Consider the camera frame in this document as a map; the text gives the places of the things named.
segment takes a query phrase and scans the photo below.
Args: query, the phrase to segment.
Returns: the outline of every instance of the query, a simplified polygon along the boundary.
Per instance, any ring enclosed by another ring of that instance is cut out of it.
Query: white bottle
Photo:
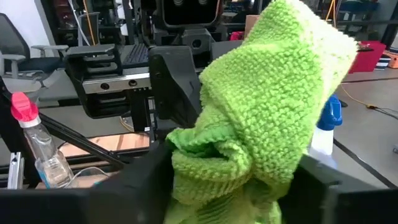
[[[334,128],[342,123],[341,103],[336,95],[332,95],[325,103],[308,152],[310,156],[332,168],[337,168],[332,157]]]
[[[62,188],[73,178],[69,164],[41,124],[39,110],[21,92],[13,93],[11,113],[24,130],[24,135],[36,159],[35,166],[46,188]]]

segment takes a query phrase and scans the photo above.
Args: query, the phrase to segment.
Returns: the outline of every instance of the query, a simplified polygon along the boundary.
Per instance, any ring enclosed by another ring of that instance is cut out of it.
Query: concrete floor
[[[392,80],[375,80],[386,78]],[[398,98],[398,70],[350,74],[345,78],[345,82],[354,82],[343,85],[354,98],[379,107],[398,110],[398,103],[395,103]],[[336,129],[335,138],[381,175],[398,185],[398,154],[392,152],[393,145],[398,144],[398,120],[366,109],[349,99],[341,88],[336,92],[349,106],[343,109],[343,125]],[[120,124],[119,118],[93,120],[87,117],[81,106],[47,108],[40,111],[87,137],[127,132]],[[57,139],[56,143],[59,145],[62,142]],[[338,170],[376,187],[386,188],[380,180],[336,146],[333,157],[338,164]],[[9,152],[0,141],[0,164],[8,162]]]

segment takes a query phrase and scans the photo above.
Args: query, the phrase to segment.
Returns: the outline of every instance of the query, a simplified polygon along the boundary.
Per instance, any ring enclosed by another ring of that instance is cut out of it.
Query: computer keyboard
[[[127,45],[122,50],[128,51],[126,52],[126,56],[122,58],[123,68],[148,66],[148,48],[144,44]]]

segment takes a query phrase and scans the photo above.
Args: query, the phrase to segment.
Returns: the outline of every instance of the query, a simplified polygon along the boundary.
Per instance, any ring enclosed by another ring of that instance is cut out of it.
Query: towel
[[[269,4],[242,46],[200,75],[203,107],[174,148],[166,224],[281,223],[284,196],[356,42],[299,0]]]

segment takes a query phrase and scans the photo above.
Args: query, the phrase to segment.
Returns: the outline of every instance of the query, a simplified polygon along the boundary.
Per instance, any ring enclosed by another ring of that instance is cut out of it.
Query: red box
[[[378,41],[361,41],[363,45],[368,45],[373,49],[369,52],[360,52],[357,54],[353,65],[348,73],[354,72],[373,72],[374,68],[381,58],[386,46]]]

